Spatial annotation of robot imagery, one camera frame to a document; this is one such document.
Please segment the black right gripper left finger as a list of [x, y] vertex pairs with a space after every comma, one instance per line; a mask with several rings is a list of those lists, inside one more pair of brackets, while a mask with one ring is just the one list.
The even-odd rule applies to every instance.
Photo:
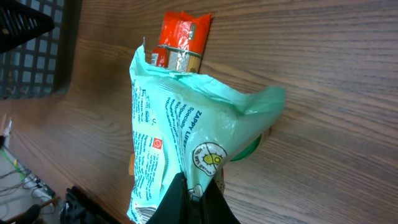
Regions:
[[187, 203], [187, 181], [181, 172], [175, 175], [159, 207], [147, 224], [186, 224]]

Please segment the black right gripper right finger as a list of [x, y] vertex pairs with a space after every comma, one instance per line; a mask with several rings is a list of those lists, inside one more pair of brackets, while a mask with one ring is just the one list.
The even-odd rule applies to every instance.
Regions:
[[240, 224], [214, 180], [200, 199], [200, 210], [202, 224]]

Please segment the green lidded jar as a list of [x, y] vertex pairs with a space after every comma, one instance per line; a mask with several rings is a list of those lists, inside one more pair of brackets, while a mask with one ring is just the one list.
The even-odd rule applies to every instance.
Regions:
[[268, 138], [270, 131], [271, 131], [270, 129], [264, 131], [247, 148], [245, 148], [245, 150], [243, 150], [239, 154], [237, 154], [232, 159], [232, 161], [239, 161], [241, 159], [244, 159], [244, 158], [250, 156], [257, 149], [259, 149], [264, 144], [264, 141]]

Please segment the orange Kleenex tissue pack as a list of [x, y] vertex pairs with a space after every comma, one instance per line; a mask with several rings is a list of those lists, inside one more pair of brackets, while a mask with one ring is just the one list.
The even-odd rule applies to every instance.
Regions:
[[130, 160], [129, 160], [129, 175], [134, 176], [134, 162], [135, 162], [135, 154], [131, 154]]

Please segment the teal tissue pack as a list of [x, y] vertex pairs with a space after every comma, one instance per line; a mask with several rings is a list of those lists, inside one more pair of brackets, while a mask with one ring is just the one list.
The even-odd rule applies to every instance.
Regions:
[[144, 46], [129, 67], [132, 84], [134, 186], [127, 215], [150, 220], [183, 174], [188, 197], [199, 201], [222, 167], [248, 149], [279, 118], [285, 90], [241, 93], [217, 79], [146, 62]]

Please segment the orange spaghetti packet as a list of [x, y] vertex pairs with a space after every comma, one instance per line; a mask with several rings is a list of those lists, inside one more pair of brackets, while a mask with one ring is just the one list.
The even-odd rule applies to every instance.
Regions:
[[210, 31], [212, 15], [193, 17], [186, 12], [167, 11], [151, 64], [178, 72], [197, 73]]

